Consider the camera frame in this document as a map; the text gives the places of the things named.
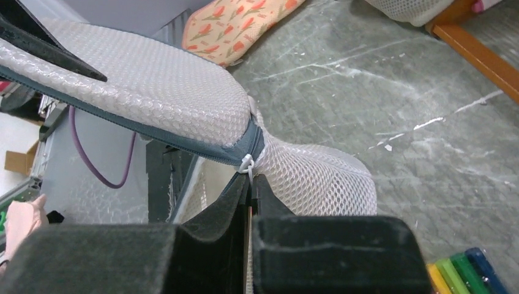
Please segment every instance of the wooden furniture frame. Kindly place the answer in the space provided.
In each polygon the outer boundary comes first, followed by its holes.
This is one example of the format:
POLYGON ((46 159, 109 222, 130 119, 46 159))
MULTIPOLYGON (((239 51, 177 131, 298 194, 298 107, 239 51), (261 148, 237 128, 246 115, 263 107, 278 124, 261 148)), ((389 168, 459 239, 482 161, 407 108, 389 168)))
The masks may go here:
POLYGON ((519 103, 519 71, 460 26, 476 16, 471 9, 474 3, 475 0, 454 0, 447 9, 429 21, 425 29, 449 44, 519 103))

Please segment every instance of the white mesh cushion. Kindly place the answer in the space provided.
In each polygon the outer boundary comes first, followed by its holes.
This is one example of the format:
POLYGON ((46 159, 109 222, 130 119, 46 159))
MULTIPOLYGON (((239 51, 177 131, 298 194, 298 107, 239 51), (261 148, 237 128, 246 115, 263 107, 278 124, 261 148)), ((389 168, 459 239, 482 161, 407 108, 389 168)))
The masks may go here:
POLYGON ((423 26, 454 0, 366 0, 392 20, 423 26))
POLYGON ((108 77, 86 78, 0 39, 0 65, 102 110, 206 143, 231 146, 250 119, 247 94, 223 68, 136 34, 42 20, 70 52, 108 77))
POLYGON ((363 216, 376 214, 376 190, 370 172, 355 157, 318 145, 295 145, 275 138, 249 98, 263 129, 265 149, 256 161, 274 194, 295 214, 363 216))

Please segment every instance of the marble floor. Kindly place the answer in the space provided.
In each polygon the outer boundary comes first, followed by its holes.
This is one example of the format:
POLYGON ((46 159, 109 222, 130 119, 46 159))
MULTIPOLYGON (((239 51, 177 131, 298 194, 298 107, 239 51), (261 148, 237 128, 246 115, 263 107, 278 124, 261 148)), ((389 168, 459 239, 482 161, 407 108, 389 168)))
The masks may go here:
POLYGON ((307 0, 243 59, 272 134, 355 154, 428 261, 482 247, 519 293, 519 105, 363 0, 307 0))

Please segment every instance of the zipper pull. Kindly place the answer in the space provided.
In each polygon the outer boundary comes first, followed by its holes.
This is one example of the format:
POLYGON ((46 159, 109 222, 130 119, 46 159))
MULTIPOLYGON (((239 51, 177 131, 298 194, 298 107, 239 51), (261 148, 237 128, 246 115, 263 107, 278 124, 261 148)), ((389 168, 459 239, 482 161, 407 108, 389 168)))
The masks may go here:
POLYGON ((238 173, 248 173, 248 179, 252 183, 252 169, 254 168, 254 160, 252 159, 252 155, 247 154, 244 158, 242 158, 242 164, 239 167, 234 167, 236 172, 238 173))

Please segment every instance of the yellow marker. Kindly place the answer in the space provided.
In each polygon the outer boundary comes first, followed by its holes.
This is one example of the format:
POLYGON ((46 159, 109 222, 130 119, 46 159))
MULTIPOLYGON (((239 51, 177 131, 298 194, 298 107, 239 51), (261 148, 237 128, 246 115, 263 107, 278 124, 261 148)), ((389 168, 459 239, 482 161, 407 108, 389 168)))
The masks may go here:
POLYGON ((427 265, 427 271, 429 271, 433 288, 437 294, 452 294, 436 265, 427 265))

